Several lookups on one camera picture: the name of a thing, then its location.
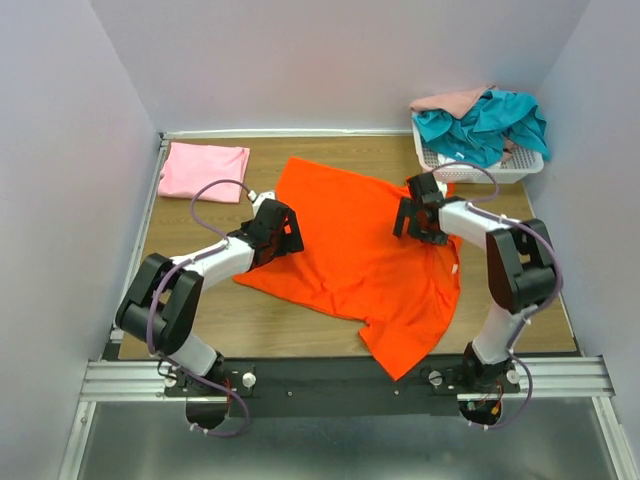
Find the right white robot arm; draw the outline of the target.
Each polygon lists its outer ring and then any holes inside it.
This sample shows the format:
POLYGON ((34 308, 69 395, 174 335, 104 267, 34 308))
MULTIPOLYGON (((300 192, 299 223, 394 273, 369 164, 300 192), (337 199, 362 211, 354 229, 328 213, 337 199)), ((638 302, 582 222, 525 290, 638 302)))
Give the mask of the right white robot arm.
POLYGON ((480 392, 506 374, 524 327, 562 288, 563 278, 548 231, 539 219, 518 221, 478 208, 458 196, 446 197, 433 173, 406 181, 393 234, 408 234, 444 246, 454 237, 486 254, 492 303, 480 333, 467 345, 452 379, 480 392))

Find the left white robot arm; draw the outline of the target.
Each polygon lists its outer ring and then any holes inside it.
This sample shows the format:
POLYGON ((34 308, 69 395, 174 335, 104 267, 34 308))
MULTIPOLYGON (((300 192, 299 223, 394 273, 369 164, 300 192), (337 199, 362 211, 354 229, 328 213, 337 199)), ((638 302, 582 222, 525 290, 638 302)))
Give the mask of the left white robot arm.
POLYGON ((115 324, 149 352, 188 371, 201 395, 223 381, 223 356, 203 342, 193 324, 201 294, 223 280, 304 250, 297 216, 272 193, 252 202, 254 217, 218 243, 168 258, 154 253, 141 263, 115 315, 115 324))

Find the orange t shirt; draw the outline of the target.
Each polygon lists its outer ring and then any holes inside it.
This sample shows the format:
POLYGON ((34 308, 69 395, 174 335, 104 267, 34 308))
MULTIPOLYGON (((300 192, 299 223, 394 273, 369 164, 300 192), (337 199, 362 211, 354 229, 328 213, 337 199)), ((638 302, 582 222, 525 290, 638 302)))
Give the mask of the orange t shirt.
POLYGON ((276 186, 296 213, 304 249, 235 276, 237 284, 348 320, 373 358, 398 380, 439 343, 461 292, 453 237, 425 244, 393 227, 408 191, 292 157, 276 186))

